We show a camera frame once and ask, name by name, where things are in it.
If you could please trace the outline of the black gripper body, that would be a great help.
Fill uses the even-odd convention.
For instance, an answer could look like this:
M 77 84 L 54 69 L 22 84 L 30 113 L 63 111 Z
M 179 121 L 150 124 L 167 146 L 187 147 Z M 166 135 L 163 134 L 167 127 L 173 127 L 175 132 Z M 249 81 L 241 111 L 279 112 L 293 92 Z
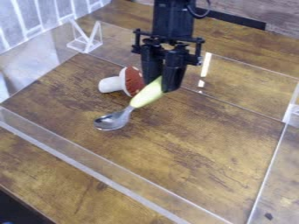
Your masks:
M 141 54 L 141 36 L 147 36 L 157 44 L 167 43 L 175 46 L 181 42 L 194 43 L 195 54 L 187 56 L 187 64 L 198 66 L 202 63 L 202 44 L 205 39 L 193 36 L 194 20 L 206 18 L 198 14 L 197 0 L 154 0 L 153 30 L 134 30 L 135 43 L 133 52 Z

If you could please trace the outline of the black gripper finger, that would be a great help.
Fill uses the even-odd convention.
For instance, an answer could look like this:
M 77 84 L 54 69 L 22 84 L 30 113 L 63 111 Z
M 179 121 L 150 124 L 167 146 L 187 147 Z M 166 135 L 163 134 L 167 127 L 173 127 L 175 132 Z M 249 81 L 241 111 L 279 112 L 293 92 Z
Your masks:
M 173 92 L 181 88 L 187 69 L 187 56 L 189 51 L 171 50 L 166 54 L 162 83 L 165 93 Z
M 142 45 L 145 84 L 149 85 L 163 73 L 165 53 L 161 46 Z

